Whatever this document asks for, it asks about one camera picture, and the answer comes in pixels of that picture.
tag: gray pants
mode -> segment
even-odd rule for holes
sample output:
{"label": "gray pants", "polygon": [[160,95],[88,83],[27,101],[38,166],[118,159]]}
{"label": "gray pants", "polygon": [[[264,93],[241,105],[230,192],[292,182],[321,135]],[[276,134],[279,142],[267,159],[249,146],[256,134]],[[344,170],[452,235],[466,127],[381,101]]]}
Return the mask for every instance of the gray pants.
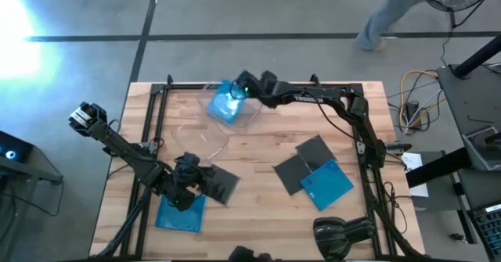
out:
{"label": "gray pants", "polygon": [[381,43],[381,33],[400,20],[419,0],[386,0],[383,7],[374,13],[366,27],[357,36],[355,43],[365,50],[374,50]]}

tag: concrete floor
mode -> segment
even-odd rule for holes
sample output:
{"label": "concrete floor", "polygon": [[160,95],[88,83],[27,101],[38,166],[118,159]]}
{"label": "concrete floor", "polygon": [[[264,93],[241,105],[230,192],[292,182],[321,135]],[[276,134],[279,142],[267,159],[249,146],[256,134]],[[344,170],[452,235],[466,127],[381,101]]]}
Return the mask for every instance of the concrete floor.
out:
{"label": "concrete floor", "polygon": [[[64,174],[61,212],[47,217],[30,210],[15,259],[54,261],[88,254],[110,158],[101,146],[67,126],[81,101],[96,102],[119,118],[128,89],[137,41],[20,43],[16,36],[141,34],[149,0],[0,0],[0,130],[40,147]],[[158,0],[151,34],[358,32],[383,0]],[[500,0],[488,0],[460,31],[499,31]],[[395,32],[448,30],[448,17],[419,4],[392,27]],[[453,38],[445,60],[460,63],[491,38]],[[362,52],[351,39],[276,41],[149,42],[139,81],[217,81],[242,69],[275,72],[282,80],[383,81],[399,92],[408,70],[435,69],[444,38],[390,40],[384,52]],[[500,61],[495,57],[493,62]],[[438,85],[416,90],[424,101]],[[389,100],[398,103],[397,98]],[[425,133],[402,136],[415,151],[452,151],[460,137],[446,104]],[[38,194],[54,207],[58,194]],[[481,245],[449,240],[461,232],[454,213],[417,212],[428,254],[438,258],[487,260]]]}

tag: wooden tabletop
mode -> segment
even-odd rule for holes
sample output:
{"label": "wooden tabletop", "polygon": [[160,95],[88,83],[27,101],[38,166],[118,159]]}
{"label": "wooden tabletop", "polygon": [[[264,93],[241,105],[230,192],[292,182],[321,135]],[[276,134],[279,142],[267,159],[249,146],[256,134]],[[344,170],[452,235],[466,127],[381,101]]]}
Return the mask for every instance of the wooden tabletop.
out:
{"label": "wooden tabletop", "polygon": [[[378,138],[393,142],[395,132],[383,83],[359,83],[363,84],[369,101],[369,116]],[[129,142],[140,141],[150,86],[151,83],[133,83],[129,88],[120,131]],[[165,146],[160,150],[159,159],[173,167],[172,160],[182,155],[182,149],[171,132],[183,124],[207,126],[207,119],[195,118],[202,113],[196,101],[199,93],[198,90],[169,91],[163,124]],[[150,136],[153,136],[158,106],[159,102],[154,111]],[[351,132],[351,126],[333,109],[328,106],[323,108],[335,124]],[[272,257],[283,260],[321,260],[312,232],[314,219],[335,216],[349,221],[366,214],[354,142],[327,123],[317,105],[296,102],[276,109],[262,108],[247,131],[235,131],[223,126],[221,129],[229,135],[229,142],[225,150],[216,156],[214,164],[240,177],[228,206],[207,199],[200,233],[174,231],[154,226],[160,198],[152,196],[144,259],[225,260],[236,246],[241,245],[256,253],[270,253]],[[272,168],[296,154],[297,145],[316,135],[323,138],[354,185],[350,192],[322,212],[302,191],[289,196]],[[116,158],[110,171],[122,165],[124,161]],[[398,196],[409,196],[402,166],[387,163],[381,174],[384,181],[393,183]],[[107,181],[91,254],[102,250],[123,224],[132,179],[132,169],[125,168]],[[401,198],[398,203],[407,220],[405,238],[416,250],[424,253],[412,200]],[[132,236],[132,251],[139,220],[137,222]],[[405,228],[400,213],[396,215],[396,225],[400,230]],[[387,253],[380,221],[378,228],[383,252]],[[354,244],[347,258],[373,258],[371,241]]]}

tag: blue cloth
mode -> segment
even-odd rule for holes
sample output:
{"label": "blue cloth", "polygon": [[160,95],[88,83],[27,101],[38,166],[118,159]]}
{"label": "blue cloth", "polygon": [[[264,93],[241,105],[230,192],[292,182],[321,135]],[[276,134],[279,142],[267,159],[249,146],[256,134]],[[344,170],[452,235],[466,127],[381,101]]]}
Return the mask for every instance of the blue cloth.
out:
{"label": "blue cloth", "polygon": [[189,209],[179,211],[169,205],[165,196],[162,196],[155,227],[200,232],[204,218],[205,199],[205,196],[199,196]]}
{"label": "blue cloth", "polygon": [[209,103],[207,111],[227,124],[233,124],[245,103],[245,98],[245,93],[237,85],[232,86],[231,81],[222,81]]}
{"label": "blue cloth", "polygon": [[305,179],[301,185],[316,207],[322,211],[353,188],[350,179],[334,160],[323,164]]}
{"label": "blue cloth", "polygon": [[374,50],[381,43],[381,33],[400,20],[419,0],[386,0],[383,7],[374,13],[363,31],[356,38],[356,45],[365,50]]}

